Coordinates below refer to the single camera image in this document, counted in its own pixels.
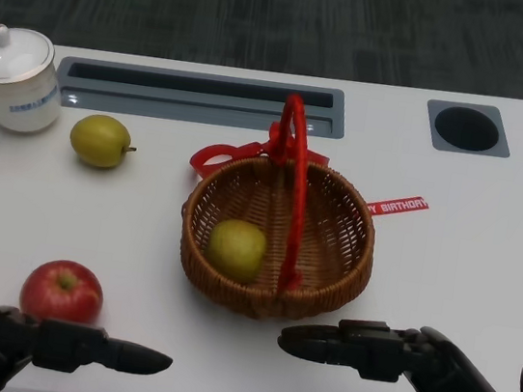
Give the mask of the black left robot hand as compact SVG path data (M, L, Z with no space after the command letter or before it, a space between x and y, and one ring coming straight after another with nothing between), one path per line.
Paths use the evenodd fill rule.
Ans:
M165 371L173 359L157 350L110 338L103 328L55 319L38 321L17 308L0 306L0 391L28 364L74 373L91 363L145 376Z

